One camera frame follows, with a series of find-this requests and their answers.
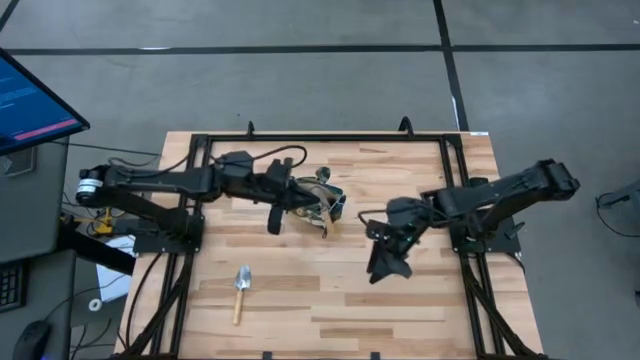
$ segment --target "computer mouse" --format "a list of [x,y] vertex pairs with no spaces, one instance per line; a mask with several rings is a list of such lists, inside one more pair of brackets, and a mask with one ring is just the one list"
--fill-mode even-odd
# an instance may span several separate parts
[[46,321],[34,321],[22,331],[13,348],[13,360],[40,360],[51,333]]

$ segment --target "white paper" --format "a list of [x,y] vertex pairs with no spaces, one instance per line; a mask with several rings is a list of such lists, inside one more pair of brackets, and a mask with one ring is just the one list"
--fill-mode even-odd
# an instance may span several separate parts
[[[120,251],[133,255],[133,241],[133,236],[123,236],[113,240],[109,240],[106,245],[112,248],[118,248],[118,250]],[[108,269],[99,264],[96,264],[96,271],[98,272],[98,286],[100,286],[101,288],[100,299],[102,300],[102,302],[106,303],[129,293],[129,287],[131,286],[131,276],[122,276],[122,273]],[[122,277],[116,280],[113,284],[104,287],[119,276]]]

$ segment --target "black bracket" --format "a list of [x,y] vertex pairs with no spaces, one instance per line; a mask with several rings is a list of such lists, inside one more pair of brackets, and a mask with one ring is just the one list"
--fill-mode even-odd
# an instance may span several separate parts
[[253,140],[253,133],[256,131],[256,127],[253,126],[253,121],[249,121],[249,125],[247,125],[247,139]]
[[459,134],[444,134],[444,140],[456,149],[462,149],[462,138]]
[[410,137],[410,138],[412,138],[413,135],[415,135],[413,133],[413,125],[411,124],[411,120],[409,120],[409,118],[406,116],[404,116],[402,120],[400,120],[400,127],[398,128],[398,131],[406,131],[407,137]]
[[134,253],[189,254],[200,251],[202,234],[204,233],[204,217],[200,215],[199,221],[194,220],[191,225],[193,233],[200,234],[200,236],[192,236],[188,241],[174,239],[171,235],[158,229],[156,224],[144,219],[120,220],[117,222],[116,229],[119,233],[131,234],[136,237],[133,246]]
[[464,226],[453,225],[449,227],[451,246],[453,251],[460,254],[519,253],[521,248],[518,235],[512,234],[512,230],[515,228],[513,217],[510,217],[498,225],[495,237],[490,240],[475,241],[467,238],[467,229]]

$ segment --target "keyboard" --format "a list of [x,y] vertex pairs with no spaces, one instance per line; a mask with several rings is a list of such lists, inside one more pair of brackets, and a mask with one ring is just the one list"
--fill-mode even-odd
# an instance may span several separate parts
[[27,264],[0,264],[0,312],[23,307],[27,300]]

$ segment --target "desk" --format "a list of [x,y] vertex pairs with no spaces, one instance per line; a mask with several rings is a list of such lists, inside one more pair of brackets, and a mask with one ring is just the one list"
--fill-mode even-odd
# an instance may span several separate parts
[[[27,305],[0,314],[4,329],[0,336],[0,359],[12,358],[13,347],[29,323],[44,319],[56,305],[73,295],[75,270],[76,255],[72,250],[29,260]],[[45,348],[46,359],[69,358],[70,315],[71,302],[67,301],[48,319],[51,335]]]
[[[191,134],[168,133],[160,168],[185,156]],[[463,133],[462,140],[470,176],[495,180],[498,171],[489,137]],[[213,153],[244,149],[257,155],[281,145],[215,142]],[[193,267],[180,357],[260,358],[262,351],[272,351],[274,358],[368,358],[370,352],[380,352],[383,358],[475,358],[460,263],[448,231],[430,229],[422,236],[421,244],[410,252],[414,276],[408,280],[391,277],[370,285],[365,272],[371,241],[356,213],[384,208],[393,197],[416,197],[445,187],[438,145],[302,145],[309,157],[293,175],[309,176],[318,166],[329,166],[329,183],[348,196],[337,234],[322,239],[318,228],[285,216],[281,235],[269,235],[268,205],[229,198],[205,205],[207,228]],[[291,151],[286,156],[299,155]],[[270,161],[257,161],[254,170],[266,170]],[[177,204],[174,195],[157,194],[153,199],[166,207]],[[130,294],[152,258],[146,255],[136,262]],[[542,351],[522,270],[505,255],[487,258],[499,310],[529,347]],[[231,323],[233,280],[244,263],[251,266],[253,282],[245,294],[242,323],[236,327]],[[166,255],[141,291],[132,334],[141,331],[157,308],[165,264]],[[131,300],[122,321],[123,334]],[[165,330],[171,329],[173,319],[170,313]],[[491,350],[486,318],[483,327]],[[165,331],[164,350],[170,335]]]
[[67,147],[47,143],[37,148],[34,171],[0,178],[0,263],[56,248],[66,165]]

